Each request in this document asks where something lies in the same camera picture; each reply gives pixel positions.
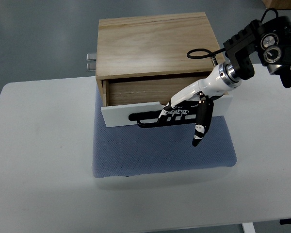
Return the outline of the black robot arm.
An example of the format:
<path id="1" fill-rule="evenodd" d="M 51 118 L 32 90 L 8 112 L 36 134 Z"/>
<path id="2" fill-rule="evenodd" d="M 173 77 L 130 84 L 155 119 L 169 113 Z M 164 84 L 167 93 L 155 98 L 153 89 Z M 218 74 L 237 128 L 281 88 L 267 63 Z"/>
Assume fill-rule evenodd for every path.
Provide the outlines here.
<path id="1" fill-rule="evenodd" d="M 195 55 L 200 51 L 205 55 Z M 291 21 L 288 17 L 276 15 L 265 23 L 255 19 L 227 40 L 222 49 L 193 49 L 187 52 L 187 57 L 204 59 L 222 52 L 242 80 L 254 76 L 249 56 L 257 52 L 261 64 L 268 68 L 269 73 L 278 75 L 285 88 L 291 87 Z"/>

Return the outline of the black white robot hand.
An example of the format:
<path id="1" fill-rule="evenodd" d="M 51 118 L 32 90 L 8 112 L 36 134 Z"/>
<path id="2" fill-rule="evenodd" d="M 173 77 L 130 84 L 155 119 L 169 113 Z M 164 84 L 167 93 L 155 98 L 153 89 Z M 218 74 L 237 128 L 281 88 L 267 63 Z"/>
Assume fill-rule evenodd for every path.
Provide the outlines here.
<path id="1" fill-rule="evenodd" d="M 207 78 L 200 79 L 176 93 L 164 106 L 158 123 L 174 121 L 178 116 L 195 115 L 195 130 L 192 145 L 196 147 L 210 128 L 214 101 L 225 92 L 241 85 L 231 64 L 222 63 L 214 67 Z"/>

